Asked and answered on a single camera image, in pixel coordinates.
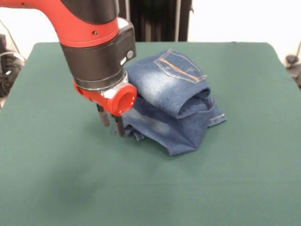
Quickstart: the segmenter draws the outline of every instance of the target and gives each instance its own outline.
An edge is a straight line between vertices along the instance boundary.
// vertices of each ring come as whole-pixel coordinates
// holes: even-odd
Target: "black cable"
[[[8,33],[8,35],[10,36],[10,39],[12,40],[12,42],[13,42],[13,44],[14,44],[16,50],[17,50],[17,52],[20,53],[19,48],[18,48],[18,46],[16,45],[15,40],[13,39],[13,36],[11,35],[9,29],[8,29],[8,28],[5,26],[5,24],[1,21],[1,19],[0,19],[0,24],[2,24],[2,26],[4,27],[4,29],[7,31],[7,33]]]
[[[296,57],[298,57],[298,55],[300,53],[300,48],[301,48],[301,41],[299,42],[299,47],[298,47],[298,51],[297,51]]]
[[[6,97],[9,94],[22,66],[18,63],[19,59],[14,55],[5,55],[5,71],[0,73],[0,97]]]
[[[301,77],[301,72],[297,75],[297,77],[296,77],[296,82],[298,83],[298,80],[299,80],[299,78]]]

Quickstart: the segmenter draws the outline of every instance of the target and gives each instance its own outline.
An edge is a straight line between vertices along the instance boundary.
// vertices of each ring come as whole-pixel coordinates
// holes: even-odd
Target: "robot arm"
[[[75,89],[97,104],[101,116],[107,111],[122,123],[137,97],[123,68],[136,50],[134,27],[118,17],[118,0],[0,0],[0,7],[42,11],[55,28]]]

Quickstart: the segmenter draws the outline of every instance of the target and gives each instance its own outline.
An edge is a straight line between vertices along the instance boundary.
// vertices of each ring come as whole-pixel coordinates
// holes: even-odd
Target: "white wall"
[[[29,56],[35,43],[58,41],[52,24],[38,10],[0,8],[0,20],[9,29],[25,58]]]
[[[193,0],[193,8],[188,41],[268,42],[283,63],[301,41],[301,0]]]
[[[193,7],[188,41],[268,42],[284,62],[301,40],[301,0],[193,0]],[[49,20],[37,10],[0,8],[0,19],[24,57],[37,42],[58,41]]]

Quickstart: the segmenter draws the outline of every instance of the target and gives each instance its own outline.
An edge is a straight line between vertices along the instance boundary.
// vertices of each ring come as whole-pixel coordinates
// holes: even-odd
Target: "denim fabric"
[[[198,150],[207,128],[226,120],[199,67],[168,49],[126,67],[138,98],[123,117],[126,134],[163,145],[171,156]]]

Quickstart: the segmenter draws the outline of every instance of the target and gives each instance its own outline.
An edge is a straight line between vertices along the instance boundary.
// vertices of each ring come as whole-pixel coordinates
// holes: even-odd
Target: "pocket stitching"
[[[180,77],[180,76],[177,76],[177,75],[174,75],[174,74],[170,74],[170,72],[168,72],[168,71],[167,71],[167,70],[159,63],[159,61],[160,61],[161,58],[163,58],[164,60],[166,60],[165,57],[168,56],[169,54],[174,54],[174,55],[176,55],[176,56],[179,56],[179,57],[182,57],[182,58],[188,60],[188,62],[189,62],[192,66],[194,66],[194,67],[201,73],[200,78],[198,78],[198,80],[196,80],[196,79],[191,79],[191,80],[190,80],[190,79],[187,79],[187,78],[184,78],[184,77]],[[186,57],[184,57],[184,56],[181,56],[181,55],[179,55],[179,54],[173,53],[171,49],[169,49],[167,52],[165,52],[164,54],[162,54],[159,58],[157,58],[157,59],[154,60],[153,62],[154,62],[159,68],[161,68],[161,69],[162,69],[168,76],[170,76],[170,77],[174,77],[174,78],[178,78],[178,79],[183,79],[183,80],[186,80],[186,81],[191,82],[191,83],[194,83],[194,84],[199,83],[200,81],[203,81],[203,80],[205,79],[205,77],[203,76],[202,72],[200,71],[200,69],[199,69],[195,64],[193,64],[188,58],[186,58]]]
[[[189,62],[192,66],[194,66],[194,67],[201,73],[201,77],[203,77],[203,73],[201,72],[201,70],[199,69],[199,67],[196,66],[194,63],[192,63],[192,61],[189,60],[187,57],[185,57],[185,56],[183,56],[183,55],[180,55],[180,54],[176,54],[176,53],[174,53],[174,52],[170,52],[170,53],[172,53],[172,54],[174,54],[174,55],[176,55],[176,56],[178,56],[178,57],[182,57],[182,58],[188,60],[188,62]]]
[[[165,72],[165,73],[166,73],[168,76],[170,76],[170,77],[174,77],[174,78],[177,78],[177,79],[183,79],[183,80],[186,80],[186,81],[191,82],[191,83],[194,83],[194,84],[196,84],[196,83],[198,83],[198,82],[201,81],[201,80],[198,80],[198,81],[196,81],[196,80],[189,80],[189,79],[186,79],[186,78],[183,78],[183,77],[180,77],[180,76],[171,74],[170,72],[166,71],[166,69],[163,68],[163,66],[162,66],[160,63],[158,63],[157,61],[154,62],[154,63],[155,63],[159,68],[161,68],[161,69],[163,70],[163,72]]]
[[[177,66],[175,66],[175,65],[173,65],[172,63],[168,62],[168,61],[167,61],[166,59],[164,59],[164,58],[159,59],[159,61],[164,62],[164,63],[170,65],[176,72],[179,72],[179,73],[181,73],[181,74],[185,74],[185,75],[189,76],[190,78],[193,79],[193,81],[196,81],[196,82],[199,82],[199,81],[200,81],[200,78],[198,78],[198,77],[196,77],[196,76],[193,76],[193,75],[191,75],[191,74],[188,74],[188,73],[182,71],[180,68],[178,68]]]

